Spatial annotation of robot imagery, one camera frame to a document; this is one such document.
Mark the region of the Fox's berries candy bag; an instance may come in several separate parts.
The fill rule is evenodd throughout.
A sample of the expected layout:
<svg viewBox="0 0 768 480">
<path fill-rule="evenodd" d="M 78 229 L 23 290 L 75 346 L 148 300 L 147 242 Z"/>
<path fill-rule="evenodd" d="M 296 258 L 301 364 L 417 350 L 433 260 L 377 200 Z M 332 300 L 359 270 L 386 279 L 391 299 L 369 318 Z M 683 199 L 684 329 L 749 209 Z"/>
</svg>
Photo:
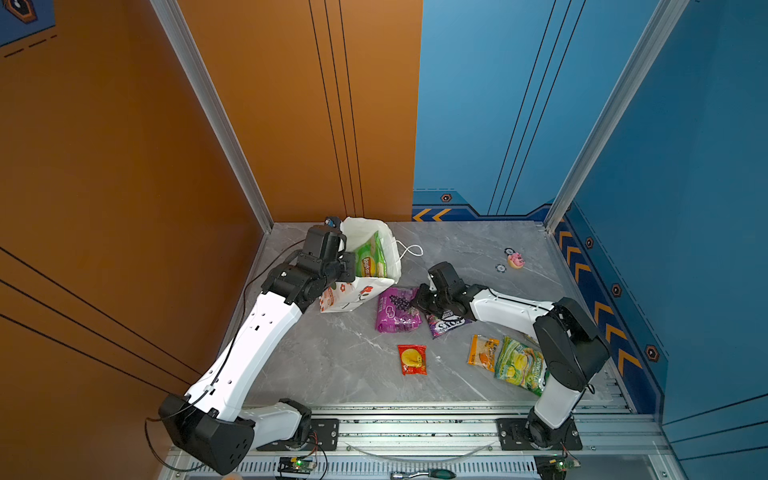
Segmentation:
<svg viewBox="0 0 768 480">
<path fill-rule="evenodd" d="M 433 339 L 437 339 L 458 328 L 470 325 L 472 320 L 453 314 L 450 310 L 440 316 L 428 315 L 428 326 Z"/>
</svg>

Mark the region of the green handled screwdriver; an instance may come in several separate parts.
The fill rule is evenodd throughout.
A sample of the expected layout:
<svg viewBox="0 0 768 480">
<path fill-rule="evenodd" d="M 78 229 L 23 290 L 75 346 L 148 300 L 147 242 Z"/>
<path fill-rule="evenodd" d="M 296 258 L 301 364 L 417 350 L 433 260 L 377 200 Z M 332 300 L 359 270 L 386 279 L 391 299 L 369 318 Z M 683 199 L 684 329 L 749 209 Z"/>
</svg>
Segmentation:
<svg viewBox="0 0 768 480">
<path fill-rule="evenodd" d="M 413 472 L 392 472 L 390 474 L 391 480 L 414 480 L 419 478 L 436 479 L 436 480 L 454 480 L 456 474 L 448 469 L 426 469 Z"/>
</svg>

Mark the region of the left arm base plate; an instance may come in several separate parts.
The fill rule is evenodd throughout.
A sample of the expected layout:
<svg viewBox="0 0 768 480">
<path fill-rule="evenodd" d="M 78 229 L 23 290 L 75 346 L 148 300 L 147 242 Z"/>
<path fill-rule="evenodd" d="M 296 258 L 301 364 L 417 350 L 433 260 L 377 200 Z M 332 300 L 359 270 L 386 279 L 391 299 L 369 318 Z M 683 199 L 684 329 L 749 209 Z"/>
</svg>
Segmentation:
<svg viewBox="0 0 768 480">
<path fill-rule="evenodd" d="M 335 451 L 339 440 L 338 418 L 313 417 L 308 426 L 291 440 L 278 440 L 257 448 L 260 452 L 310 452 L 317 446 L 325 452 Z"/>
</svg>

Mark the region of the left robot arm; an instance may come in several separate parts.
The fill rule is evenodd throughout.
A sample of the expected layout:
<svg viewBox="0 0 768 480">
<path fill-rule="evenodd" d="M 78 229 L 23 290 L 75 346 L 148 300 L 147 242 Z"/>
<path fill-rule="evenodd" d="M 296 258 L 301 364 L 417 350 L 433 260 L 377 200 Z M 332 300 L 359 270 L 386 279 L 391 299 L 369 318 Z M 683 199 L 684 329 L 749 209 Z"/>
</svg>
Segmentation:
<svg viewBox="0 0 768 480">
<path fill-rule="evenodd" d="M 267 275 L 253 307 L 209 371 L 186 394 L 170 394 L 158 409 L 172 443 L 216 473 L 233 472 L 248 452 L 273 442 L 293 448 L 311 435 L 311 410 L 283 398 L 242 412 L 250 388 L 284 335 L 332 284 L 354 277 L 341 221 L 312 226 L 301 249 Z"/>
</svg>

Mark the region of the pink toy keychain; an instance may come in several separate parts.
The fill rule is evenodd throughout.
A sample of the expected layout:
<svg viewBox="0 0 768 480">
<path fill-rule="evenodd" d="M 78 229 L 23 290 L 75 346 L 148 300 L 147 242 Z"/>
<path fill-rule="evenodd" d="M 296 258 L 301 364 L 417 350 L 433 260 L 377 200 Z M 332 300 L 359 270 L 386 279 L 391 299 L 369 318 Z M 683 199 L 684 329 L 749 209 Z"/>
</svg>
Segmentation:
<svg viewBox="0 0 768 480">
<path fill-rule="evenodd" d="M 495 266 L 495 270 L 499 273 L 504 273 L 509 269 L 520 270 L 525 266 L 525 260 L 523 256 L 511 247 L 504 249 L 505 262 L 499 263 Z"/>
</svg>

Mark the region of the green yellow snack bag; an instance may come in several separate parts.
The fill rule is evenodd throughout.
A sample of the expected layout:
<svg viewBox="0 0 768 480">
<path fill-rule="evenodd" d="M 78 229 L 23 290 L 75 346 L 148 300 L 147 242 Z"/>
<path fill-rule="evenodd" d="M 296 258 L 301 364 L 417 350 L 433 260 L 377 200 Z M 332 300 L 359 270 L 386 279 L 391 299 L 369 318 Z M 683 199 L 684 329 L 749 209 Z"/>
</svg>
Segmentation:
<svg viewBox="0 0 768 480">
<path fill-rule="evenodd" d="M 511 337 L 505 337 L 496 359 L 494 377 L 541 396 L 548 373 L 541 352 Z"/>
</svg>

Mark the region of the small orange snack packet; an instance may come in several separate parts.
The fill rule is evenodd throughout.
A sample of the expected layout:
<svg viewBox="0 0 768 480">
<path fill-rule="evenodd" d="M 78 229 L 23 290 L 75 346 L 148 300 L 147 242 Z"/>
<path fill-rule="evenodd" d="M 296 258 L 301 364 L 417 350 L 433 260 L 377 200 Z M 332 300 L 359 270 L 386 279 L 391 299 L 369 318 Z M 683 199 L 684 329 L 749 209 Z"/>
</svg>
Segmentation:
<svg viewBox="0 0 768 480">
<path fill-rule="evenodd" d="M 498 339 L 475 334 L 470 342 L 467 364 L 494 372 L 500 346 L 501 341 Z"/>
</svg>

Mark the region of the white paper bag with flower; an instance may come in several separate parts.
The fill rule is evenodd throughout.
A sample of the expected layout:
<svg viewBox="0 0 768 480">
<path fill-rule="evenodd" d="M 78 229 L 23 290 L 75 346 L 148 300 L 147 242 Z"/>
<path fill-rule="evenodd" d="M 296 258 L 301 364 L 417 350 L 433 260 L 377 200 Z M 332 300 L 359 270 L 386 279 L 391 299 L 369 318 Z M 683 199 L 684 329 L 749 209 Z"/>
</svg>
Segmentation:
<svg viewBox="0 0 768 480">
<path fill-rule="evenodd" d="M 321 313 L 342 313 L 357 309 L 399 282 L 402 259 L 424 255 L 421 245 L 406 246 L 397 240 L 381 220 L 347 217 L 341 222 L 351 253 L 353 280 L 338 280 L 319 300 Z"/>
</svg>

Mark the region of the right circuit board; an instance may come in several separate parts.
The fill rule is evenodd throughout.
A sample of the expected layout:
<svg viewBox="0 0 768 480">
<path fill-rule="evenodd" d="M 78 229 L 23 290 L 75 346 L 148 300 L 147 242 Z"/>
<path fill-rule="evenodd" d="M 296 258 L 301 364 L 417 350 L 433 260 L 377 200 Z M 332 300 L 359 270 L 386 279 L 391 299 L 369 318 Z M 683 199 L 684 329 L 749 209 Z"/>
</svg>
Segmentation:
<svg viewBox="0 0 768 480">
<path fill-rule="evenodd" d="M 581 467 L 581 462 L 572 456 L 535 457 L 534 460 L 542 480 L 566 480 L 570 471 Z"/>
</svg>

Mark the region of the aluminium corner post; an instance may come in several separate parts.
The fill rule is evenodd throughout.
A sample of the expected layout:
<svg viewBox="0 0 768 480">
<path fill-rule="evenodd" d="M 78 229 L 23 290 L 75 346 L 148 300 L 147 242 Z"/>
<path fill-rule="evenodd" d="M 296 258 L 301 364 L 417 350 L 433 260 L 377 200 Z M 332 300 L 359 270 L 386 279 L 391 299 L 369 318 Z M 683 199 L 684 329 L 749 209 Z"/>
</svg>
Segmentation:
<svg viewBox="0 0 768 480">
<path fill-rule="evenodd" d="M 259 226 L 269 234 L 274 220 L 179 3 L 151 0 L 150 4 Z"/>
<path fill-rule="evenodd" d="M 688 0 L 662 0 L 657 3 L 552 203 L 543 223 L 548 234 L 552 235 L 564 219 L 568 207 L 620 123 L 688 4 Z"/>
</svg>

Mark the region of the left green circuit board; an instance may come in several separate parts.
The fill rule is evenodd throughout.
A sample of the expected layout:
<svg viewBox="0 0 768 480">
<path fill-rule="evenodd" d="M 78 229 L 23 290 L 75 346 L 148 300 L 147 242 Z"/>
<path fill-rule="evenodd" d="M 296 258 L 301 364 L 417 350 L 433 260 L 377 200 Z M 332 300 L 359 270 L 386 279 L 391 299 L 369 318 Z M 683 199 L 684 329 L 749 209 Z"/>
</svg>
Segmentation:
<svg viewBox="0 0 768 480">
<path fill-rule="evenodd" d="M 319 473 L 318 462 L 309 457 L 280 457 L 277 468 L 277 479 L 309 479 Z"/>
</svg>

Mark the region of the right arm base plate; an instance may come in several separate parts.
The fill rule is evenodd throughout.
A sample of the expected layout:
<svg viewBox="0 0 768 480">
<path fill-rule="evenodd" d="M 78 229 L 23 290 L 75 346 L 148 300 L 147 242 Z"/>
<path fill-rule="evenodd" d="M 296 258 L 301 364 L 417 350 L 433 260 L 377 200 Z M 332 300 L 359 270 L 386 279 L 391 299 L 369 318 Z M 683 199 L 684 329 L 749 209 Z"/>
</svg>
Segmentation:
<svg viewBox="0 0 768 480">
<path fill-rule="evenodd" d="M 581 436 L 573 417 L 559 428 L 552 429 L 543 421 L 527 418 L 499 418 L 496 420 L 497 436 L 503 451 L 580 451 Z"/>
</svg>

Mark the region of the red yellow snack packet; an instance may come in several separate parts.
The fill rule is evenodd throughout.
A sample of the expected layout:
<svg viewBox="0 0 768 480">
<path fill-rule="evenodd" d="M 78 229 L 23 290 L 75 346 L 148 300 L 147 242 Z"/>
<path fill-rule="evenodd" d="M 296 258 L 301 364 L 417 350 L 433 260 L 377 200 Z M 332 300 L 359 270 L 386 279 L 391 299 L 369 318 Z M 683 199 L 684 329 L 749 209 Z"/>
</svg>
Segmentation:
<svg viewBox="0 0 768 480">
<path fill-rule="evenodd" d="M 399 345 L 401 372 L 407 375 L 426 375 L 426 347 L 424 345 Z"/>
</svg>

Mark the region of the left aluminium corner post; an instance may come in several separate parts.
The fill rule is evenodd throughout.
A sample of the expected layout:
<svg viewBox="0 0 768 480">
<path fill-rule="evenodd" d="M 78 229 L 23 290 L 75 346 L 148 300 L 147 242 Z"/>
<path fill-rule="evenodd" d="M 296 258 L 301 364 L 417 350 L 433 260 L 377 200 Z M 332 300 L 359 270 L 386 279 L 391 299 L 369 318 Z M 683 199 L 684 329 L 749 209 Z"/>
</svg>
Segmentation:
<svg viewBox="0 0 768 480">
<path fill-rule="evenodd" d="M 269 234 L 274 220 L 179 3 L 151 0 L 150 4 L 259 226 Z"/>
</svg>

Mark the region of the aluminium rail frame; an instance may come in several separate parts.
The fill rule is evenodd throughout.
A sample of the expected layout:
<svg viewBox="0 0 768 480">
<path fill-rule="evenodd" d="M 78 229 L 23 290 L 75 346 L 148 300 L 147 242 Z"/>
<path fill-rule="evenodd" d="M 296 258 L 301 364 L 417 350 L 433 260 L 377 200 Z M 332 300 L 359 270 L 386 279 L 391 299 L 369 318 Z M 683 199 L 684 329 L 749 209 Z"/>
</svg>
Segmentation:
<svg viewBox="0 0 768 480">
<path fill-rule="evenodd" d="M 567 479 L 683 479 L 661 428 L 650 415 L 595 404 L 577 410 L 583 449 L 503 451 L 499 418 L 525 418 L 515 405 L 448 404 L 403 409 L 376 405 L 321 407 L 315 418 L 338 418 L 335 451 L 260 452 L 252 448 L 229 479 L 277 479 L 280 457 L 309 457 L 309 479 L 390 479 L 392 472 L 448 469 L 457 479 L 541 479 L 535 457 L 572 456 L 581 467 Z"/>
</svg>

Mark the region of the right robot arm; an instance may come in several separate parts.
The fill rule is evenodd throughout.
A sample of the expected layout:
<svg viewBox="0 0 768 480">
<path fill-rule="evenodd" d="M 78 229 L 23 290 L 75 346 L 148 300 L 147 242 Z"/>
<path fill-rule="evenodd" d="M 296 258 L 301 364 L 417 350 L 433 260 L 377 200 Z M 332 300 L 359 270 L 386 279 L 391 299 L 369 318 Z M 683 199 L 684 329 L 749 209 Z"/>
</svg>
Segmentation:
<svg viewBox="0 0 768 480">
<path fill-rule="evenodd" d="M 520 439 L 540 450 L 575 440 L 574 409 L 611 358 L 607 343 L 579 303 L 568 297 L 556 302 L 520 299 L 483 285 L 467 285 L 448 262 L 428 273 L 430 282 L 419 286 L 412 301 L 418 310 L 498 324 L 531 337 L 540 347 L 546 380 Z"/>
</svg>

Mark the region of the purple grape candy bag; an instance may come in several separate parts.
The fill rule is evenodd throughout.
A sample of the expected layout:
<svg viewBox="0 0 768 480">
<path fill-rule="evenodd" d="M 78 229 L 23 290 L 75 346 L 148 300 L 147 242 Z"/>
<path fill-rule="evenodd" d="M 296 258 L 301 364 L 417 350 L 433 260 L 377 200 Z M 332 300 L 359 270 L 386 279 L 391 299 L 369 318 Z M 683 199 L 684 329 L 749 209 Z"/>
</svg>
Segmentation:
<svg viewBox="0 0 768 480">
<path fill-rule="evenodd" d="M 375 328 L 379 333 L 405 333 L 418 329 L 423 314 L 413 306 L 418 289 L 392 286 L 378 296 Z"/>
</svg>

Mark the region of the green Lays chips bag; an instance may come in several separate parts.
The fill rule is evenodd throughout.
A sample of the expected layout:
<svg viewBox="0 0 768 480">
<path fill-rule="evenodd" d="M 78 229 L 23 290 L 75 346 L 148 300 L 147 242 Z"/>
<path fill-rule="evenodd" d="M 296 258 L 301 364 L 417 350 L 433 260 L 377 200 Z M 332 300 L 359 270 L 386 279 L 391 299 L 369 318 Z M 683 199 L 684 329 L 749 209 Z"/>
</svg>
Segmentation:
<svg viewBox="0 0 768 480">
<path fill-rule="evenodd" d="M 362 278 L 386 278 L 387 262 L 378 232 L 355 250 L 355 274 Z"/>
</svg>

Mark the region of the right aluminium corner post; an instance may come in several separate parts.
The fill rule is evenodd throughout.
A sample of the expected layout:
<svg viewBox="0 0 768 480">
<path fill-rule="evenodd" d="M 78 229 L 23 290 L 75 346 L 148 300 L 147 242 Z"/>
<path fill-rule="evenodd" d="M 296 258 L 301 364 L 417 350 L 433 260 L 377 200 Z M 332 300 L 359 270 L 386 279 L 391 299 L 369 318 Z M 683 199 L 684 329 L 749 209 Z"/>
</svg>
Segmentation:
<svg viewBox="0 0 768 480">
<path fill-rule="evenodd" d="M 620 123 L 688 4 L 688 0 L 662 0 L 657 3 L 552 203 L 543 223 L 548 234 L 552 235 L 564 219 L 568 207 Z"/>
</svg>

